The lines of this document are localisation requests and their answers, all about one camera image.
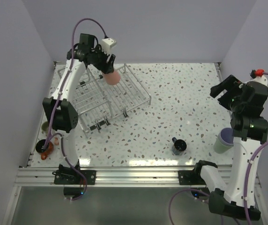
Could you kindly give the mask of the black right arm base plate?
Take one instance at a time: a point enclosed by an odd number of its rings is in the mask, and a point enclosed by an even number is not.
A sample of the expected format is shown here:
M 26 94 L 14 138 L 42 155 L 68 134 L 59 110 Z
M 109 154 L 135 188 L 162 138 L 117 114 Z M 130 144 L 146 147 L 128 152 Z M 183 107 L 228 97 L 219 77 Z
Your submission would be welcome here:
M 194 170 L 178 171 L 179 185 L 205 185 L 205 181 Z

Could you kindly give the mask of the pink textured mug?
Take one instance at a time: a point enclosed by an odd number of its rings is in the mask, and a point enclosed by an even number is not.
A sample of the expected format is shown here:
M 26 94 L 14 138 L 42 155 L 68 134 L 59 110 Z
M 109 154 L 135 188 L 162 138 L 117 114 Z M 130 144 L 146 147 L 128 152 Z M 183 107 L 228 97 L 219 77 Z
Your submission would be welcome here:
M 54 145 L 59 145 L 59 139 L 58 139 L 57 137 L 53 138 L 53 139 L 52 139 L 52 143 L 53 143 Z

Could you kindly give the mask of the orange red mug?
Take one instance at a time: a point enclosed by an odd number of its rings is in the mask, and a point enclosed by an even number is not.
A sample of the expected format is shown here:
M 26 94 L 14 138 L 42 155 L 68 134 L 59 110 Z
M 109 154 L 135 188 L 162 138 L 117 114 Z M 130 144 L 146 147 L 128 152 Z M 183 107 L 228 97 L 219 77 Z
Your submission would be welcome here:
M 52 142 L 49 142 L 46 147 L 45 145 L 45 139 L 40 140 L 36 143 L 35 150 L 40 155 L 41 160 L 46 160 L 48 156 L 53 152 L 54 146 Z

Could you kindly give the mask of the lilac tumbler cup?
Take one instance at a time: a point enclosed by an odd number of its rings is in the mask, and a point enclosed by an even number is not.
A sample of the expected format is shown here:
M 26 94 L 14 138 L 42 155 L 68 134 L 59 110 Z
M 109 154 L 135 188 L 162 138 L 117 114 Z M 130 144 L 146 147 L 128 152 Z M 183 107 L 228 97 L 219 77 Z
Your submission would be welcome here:
M 230 127 L 223 128 L 218 135 L 218 140 L 225 146 L 232 146 L 233 138 L 233 129 Z

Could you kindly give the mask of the dark blue glazed mug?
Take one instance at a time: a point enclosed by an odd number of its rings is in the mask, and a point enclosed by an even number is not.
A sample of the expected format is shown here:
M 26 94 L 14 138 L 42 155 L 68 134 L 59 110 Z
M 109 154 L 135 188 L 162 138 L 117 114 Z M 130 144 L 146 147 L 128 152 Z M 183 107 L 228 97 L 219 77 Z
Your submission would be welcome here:
M 186 151 L 187 143 L 184 140 L 173 137 L 172 142 L 173 142 L 172 152 L 174 155 L 179 156 Z

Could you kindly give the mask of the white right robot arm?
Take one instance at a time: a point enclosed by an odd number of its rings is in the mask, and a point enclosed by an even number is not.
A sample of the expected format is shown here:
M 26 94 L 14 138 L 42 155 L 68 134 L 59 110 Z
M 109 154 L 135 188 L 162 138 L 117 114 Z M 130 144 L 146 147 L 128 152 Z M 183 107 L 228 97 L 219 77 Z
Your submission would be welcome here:
M 268 137 L 268 121 L 261 116 L 268 98 L 268 80 L 264 75 L 251 77 L 241 82 L 230 75 L 210 89 L 210 96 L 221 95 L 219 104 L 231 111 L 234 157 L 229 182 L 224 182 L 214 163 L 201 160 L 193 170 L 194 181 L 205 183 L 210 191 L 211 213 L 248 222 L 261 218 L 255 207 L 254 185 L 259 148 Z

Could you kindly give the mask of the grey beige mug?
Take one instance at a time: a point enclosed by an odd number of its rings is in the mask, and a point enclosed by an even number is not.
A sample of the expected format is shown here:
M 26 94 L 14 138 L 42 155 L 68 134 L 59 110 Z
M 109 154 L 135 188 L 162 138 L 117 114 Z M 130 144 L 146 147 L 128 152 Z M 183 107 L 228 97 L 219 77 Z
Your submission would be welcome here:
M 41 124 L 41 130 L 42 132 L 44 133 L 47 133 L 48 132 L 48 128 L 49 128 L 49 123 L 48 121 L 45 121 Z

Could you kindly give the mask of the pink tumbler cup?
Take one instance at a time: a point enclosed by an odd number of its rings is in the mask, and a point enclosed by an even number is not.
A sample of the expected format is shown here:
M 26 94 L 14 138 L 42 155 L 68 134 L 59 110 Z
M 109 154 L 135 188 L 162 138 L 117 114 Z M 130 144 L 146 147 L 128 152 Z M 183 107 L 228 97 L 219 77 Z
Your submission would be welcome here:
M 103 78 L 108 85 L 116 85 L 121 79 L 120 74 L 116 70 L 114 70 L 112 73 L 103 74 Z

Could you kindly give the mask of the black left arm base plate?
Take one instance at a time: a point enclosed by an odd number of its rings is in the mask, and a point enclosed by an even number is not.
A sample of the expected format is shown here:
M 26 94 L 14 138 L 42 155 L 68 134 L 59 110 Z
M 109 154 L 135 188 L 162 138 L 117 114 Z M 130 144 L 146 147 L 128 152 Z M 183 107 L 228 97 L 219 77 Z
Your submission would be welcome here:
M 95 170 L 81 170 L 80 172 L 85 176 L 87 185 L 95 184 L 97 177 L 97 172 Z M 83 185 L 84 182 L 84 178 L 72 169 L 68 169 L 67 171 L 57 170 L 52 172 L 52 175 L 55 176 L 54 184 L 56 185 Z

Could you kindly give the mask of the light green tumbler cup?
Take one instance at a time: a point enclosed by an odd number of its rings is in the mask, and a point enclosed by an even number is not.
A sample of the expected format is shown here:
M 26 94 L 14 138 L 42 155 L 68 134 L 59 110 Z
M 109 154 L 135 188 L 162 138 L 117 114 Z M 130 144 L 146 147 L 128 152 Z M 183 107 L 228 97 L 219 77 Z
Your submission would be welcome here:
M 232 147 L 233 147 L 233 145 L 232 146 L 225 146 L 225 145 L 221 144 L 220 141 L 218 140 L 218 137 L 213 145 L 214 151 L 218 154 L 225 153 L 226 151 L 228 151 Z

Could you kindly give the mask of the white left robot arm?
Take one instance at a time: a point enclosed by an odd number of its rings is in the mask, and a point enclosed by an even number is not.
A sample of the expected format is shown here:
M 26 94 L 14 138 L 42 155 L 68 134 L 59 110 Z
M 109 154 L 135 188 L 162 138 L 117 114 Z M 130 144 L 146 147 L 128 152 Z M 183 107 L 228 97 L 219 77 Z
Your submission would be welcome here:
M 52 138 L 52 131 L 57 131 L 61 140 L 63 162 L 59 165 L 60 172 L 65 173 L 65 179 L 76 184 L 81 180 L 82 173 L 79 158 L 75 150 L 74 130 L 78 124 L 78 112 L 72 105 L 72 100 L 80 77 L 93 65 L 104 75 L 115 72 L 116 56 L 112 48 L 116 40 L 105 36 L 101 41 L 91 34 L 81 34 L 79 42 L 72 43 L 67 52 L 66 68 L 58 87 L 51 97 L 43 100 L 43 109 L 49 123 L 46 144 Z

